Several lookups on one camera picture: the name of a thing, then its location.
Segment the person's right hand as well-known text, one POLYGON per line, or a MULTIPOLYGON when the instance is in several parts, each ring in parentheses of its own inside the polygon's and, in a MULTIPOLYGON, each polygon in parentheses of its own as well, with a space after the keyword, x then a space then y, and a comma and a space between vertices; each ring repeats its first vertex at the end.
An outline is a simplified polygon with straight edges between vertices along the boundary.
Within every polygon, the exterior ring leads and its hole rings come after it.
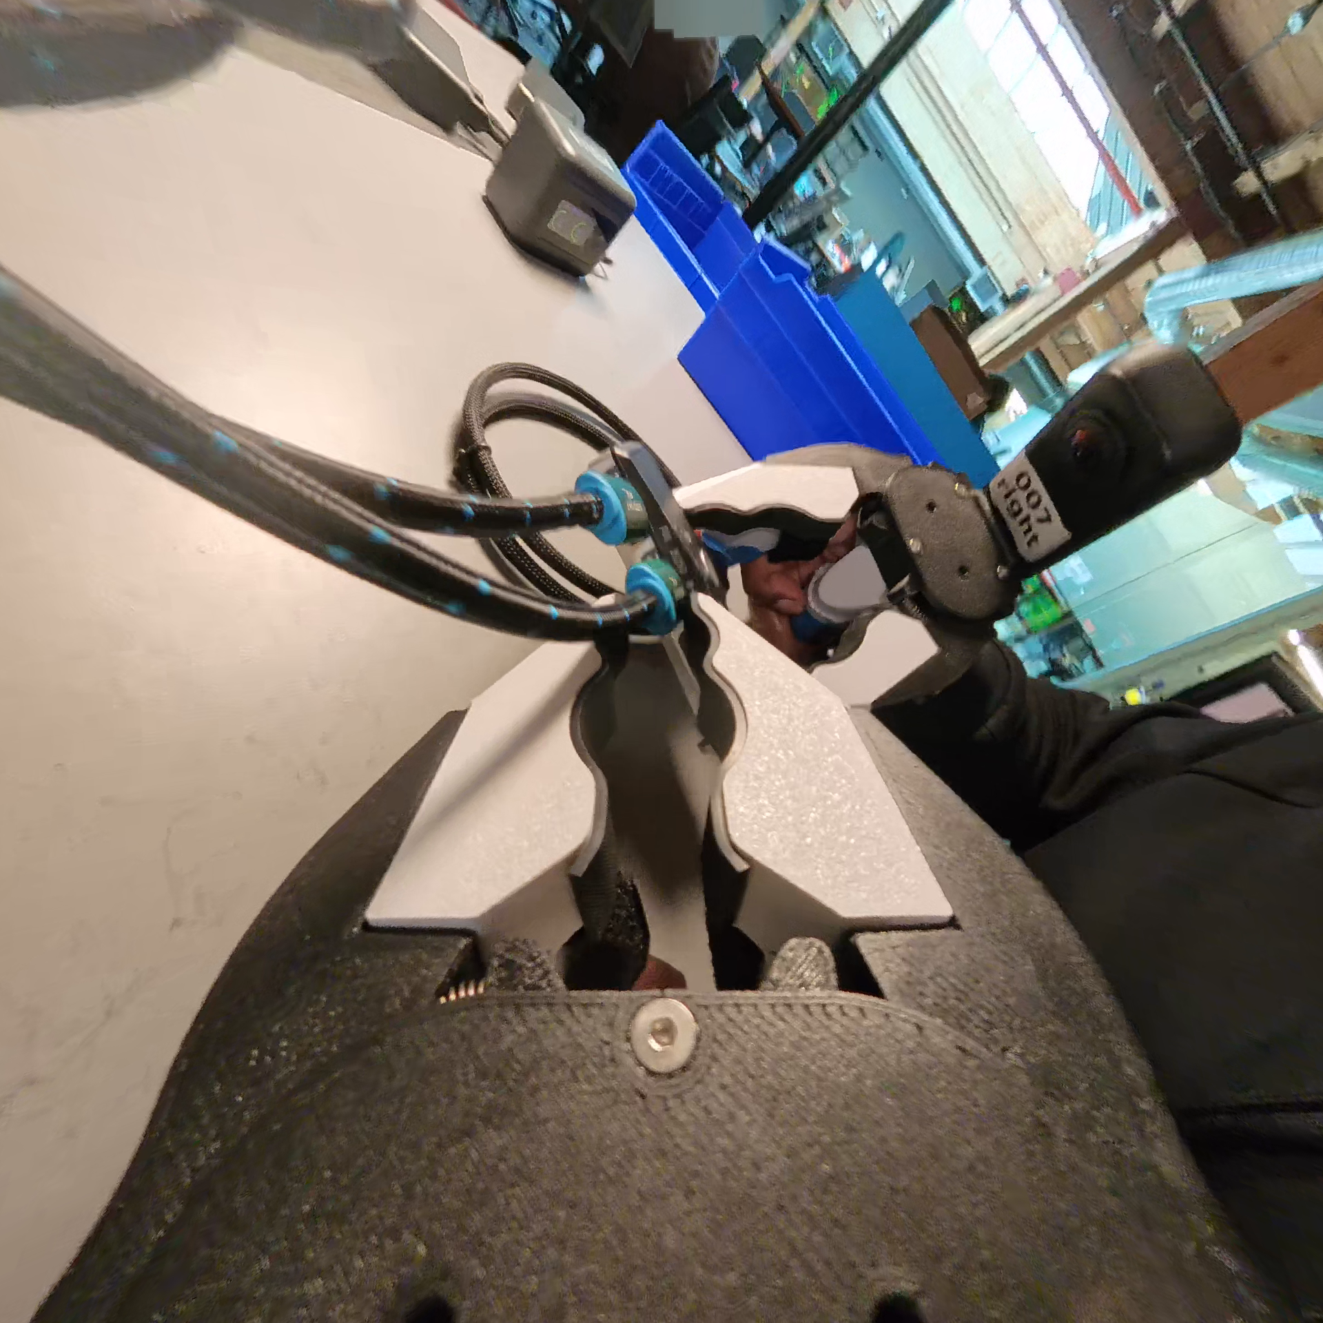
POLYGON ((793 622, 806 611, 806 589, 815 573, 852 553, 855 524, 855 516, 850 516, 831 539, 782 534, 773 551, 740 570, 749 628, 801 668, 823 661, 833 644, 797 636, 793 622))

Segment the person's black jacket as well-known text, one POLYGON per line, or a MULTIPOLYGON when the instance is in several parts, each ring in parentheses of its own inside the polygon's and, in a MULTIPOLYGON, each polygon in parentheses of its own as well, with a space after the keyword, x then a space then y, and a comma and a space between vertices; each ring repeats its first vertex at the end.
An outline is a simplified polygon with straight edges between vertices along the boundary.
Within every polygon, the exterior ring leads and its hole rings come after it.
POLYGON ((1102 707, 1052 734, 1028 852, 1260 1268, 1319 1320, 1319 716, 1102 707))

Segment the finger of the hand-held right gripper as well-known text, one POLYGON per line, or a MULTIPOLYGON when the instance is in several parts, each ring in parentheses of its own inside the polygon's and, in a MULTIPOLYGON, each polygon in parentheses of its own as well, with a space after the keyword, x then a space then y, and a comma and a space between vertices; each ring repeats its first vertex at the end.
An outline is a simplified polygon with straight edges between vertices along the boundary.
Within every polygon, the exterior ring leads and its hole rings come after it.
POLYGON ((924 620, 888 600, 867 548, 815 570, 804 611, 789 628, 797 642, 822 653, 811 672, 845 705, 927 699, 956 679, 956 655, 924 620))
POLYGON ((856 545, 858 510, 902 458, 858 444, 771 455, 674 491, 674 512, 724 567, 833 567, 856 545))

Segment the black slanted pole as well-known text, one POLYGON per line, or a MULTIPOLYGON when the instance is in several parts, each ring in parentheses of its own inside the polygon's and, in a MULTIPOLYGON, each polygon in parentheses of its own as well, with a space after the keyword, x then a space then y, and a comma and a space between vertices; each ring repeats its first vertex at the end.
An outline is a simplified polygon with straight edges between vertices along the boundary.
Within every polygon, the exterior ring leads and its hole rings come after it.
POLYGON ((882 44, 878 53, 863 68, 853 83, 825 112, 806 135, 798 140, 795 151, 784 165, 760 187, 748 206, 741 211, 745 224, 756 230, 781 206, 792 192, 801 175, 822 156, 831 142, 842 132, 877 93, 880 85, 904 63, 951 8, 951 1, 921 1, 882 44))

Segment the large blue bin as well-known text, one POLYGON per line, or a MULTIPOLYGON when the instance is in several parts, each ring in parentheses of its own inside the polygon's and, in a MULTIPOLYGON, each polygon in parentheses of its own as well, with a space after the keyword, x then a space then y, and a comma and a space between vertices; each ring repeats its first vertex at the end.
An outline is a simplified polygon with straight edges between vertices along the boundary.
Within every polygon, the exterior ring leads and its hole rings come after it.
POLYGON ((776 241, 745 257, 678 364, 754 461, 856 444, 938 460, 908 406, 776 241))

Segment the blue bin with dividers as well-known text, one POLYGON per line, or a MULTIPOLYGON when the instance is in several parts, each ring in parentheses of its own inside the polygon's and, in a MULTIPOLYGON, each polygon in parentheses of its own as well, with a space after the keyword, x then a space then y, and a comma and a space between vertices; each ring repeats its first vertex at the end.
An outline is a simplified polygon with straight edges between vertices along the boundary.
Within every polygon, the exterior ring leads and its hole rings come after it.
POLYGON ((656 121, 622 168, 634 217, 694 302, 708 312, 756 249, 738 209, 671 127, 656 121))

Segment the grey cube charger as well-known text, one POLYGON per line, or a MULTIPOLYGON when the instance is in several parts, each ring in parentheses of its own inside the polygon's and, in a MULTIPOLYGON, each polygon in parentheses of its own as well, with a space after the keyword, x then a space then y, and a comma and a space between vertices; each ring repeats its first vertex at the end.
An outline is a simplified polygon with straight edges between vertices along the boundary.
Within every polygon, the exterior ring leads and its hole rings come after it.
POLYGON ((523 109, 489 172, 485 203, 515 247, 571 277, 606 260, 636 211, 615 162, 541 101, 523 109))

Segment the black hdmi switch box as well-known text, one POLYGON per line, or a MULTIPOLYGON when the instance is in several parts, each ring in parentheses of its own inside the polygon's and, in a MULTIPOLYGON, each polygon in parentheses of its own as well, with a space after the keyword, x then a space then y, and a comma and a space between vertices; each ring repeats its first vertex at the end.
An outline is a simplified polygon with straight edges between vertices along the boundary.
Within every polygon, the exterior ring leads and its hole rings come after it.
POLYGON ((652 611, 653 636, 696 718, 700 743, 718 756, 726 754, 734 737, 734 709, 710 671, 716 635, 699 611, 697 597, 724 605, 727 573, 689 523, 663 463, 645 442, 615 442, 611 458, 645 521, 637 562, 649 564, 650 578, 639 578, 637 589, 656 592, 663 584, 667 590, 656 597, 652 611))

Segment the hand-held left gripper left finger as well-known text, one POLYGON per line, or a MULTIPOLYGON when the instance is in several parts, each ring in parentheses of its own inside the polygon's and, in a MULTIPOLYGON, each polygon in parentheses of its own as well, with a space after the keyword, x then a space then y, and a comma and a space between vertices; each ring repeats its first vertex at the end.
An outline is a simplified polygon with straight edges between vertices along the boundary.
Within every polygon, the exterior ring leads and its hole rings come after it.
POLYGON ((620 668, 600 650, 535 650, 469 704, 368 902, 368 928, 568 940, 584 924, 573 879, 606 827, 584 705, 620 668))

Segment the small grey box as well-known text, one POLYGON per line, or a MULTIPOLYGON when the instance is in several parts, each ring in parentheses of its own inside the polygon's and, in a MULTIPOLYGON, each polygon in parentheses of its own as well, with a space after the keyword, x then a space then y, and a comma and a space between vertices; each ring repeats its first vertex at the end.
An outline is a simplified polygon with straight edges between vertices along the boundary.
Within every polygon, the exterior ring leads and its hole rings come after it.
POLYGON ((573 127, 584 129, 582 109, 559 86, 551 69, 538 58, 530 58, 521 69, 505 99, 505 113, 519 121, 530 105, 546 105, 567 120, 573 127))

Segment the person's right forearm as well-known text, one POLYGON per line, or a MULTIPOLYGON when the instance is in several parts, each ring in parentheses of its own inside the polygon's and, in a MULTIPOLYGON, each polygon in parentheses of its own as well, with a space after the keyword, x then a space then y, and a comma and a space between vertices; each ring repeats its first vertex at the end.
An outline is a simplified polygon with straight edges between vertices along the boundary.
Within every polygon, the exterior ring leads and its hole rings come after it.
POLYGON ((1192 709, 1110 707, 1030 677, 997 642, 937 694, 872 713, 1019 854, 1220 742, 1219 724, 1192 709))

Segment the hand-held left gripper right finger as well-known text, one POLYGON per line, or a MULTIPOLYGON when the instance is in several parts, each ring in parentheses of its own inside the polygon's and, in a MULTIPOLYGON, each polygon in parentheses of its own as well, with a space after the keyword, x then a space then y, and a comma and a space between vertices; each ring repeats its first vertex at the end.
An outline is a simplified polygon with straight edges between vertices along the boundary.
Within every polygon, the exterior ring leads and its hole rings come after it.
POLYGON ((949 926, 954 910, 844 702, 716 600, 689 608, 708 809, 752 940, 949 926))

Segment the blue partition panel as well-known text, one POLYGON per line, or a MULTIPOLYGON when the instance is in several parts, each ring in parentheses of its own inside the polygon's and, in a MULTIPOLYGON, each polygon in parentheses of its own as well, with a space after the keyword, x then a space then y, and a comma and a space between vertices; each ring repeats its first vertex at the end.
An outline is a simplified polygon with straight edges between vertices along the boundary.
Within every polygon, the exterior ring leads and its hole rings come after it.
POLYGON ((935 460, 984 487, 997 463, 882 280, 860 275, 836 305, 921 431, 923 461, 935 460))

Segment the flat grey power brick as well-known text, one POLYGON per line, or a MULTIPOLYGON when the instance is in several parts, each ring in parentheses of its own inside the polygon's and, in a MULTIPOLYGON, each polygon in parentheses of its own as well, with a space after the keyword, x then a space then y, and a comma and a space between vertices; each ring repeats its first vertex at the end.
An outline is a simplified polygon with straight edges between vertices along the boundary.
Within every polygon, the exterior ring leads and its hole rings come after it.
POLYGON ((510 132, 471 82, 460 46, 420 3, 401 3, 393 47, 371 60, 370 68, 409 110, 441 132, 482 140, 488 156, 508 143, 510 132))

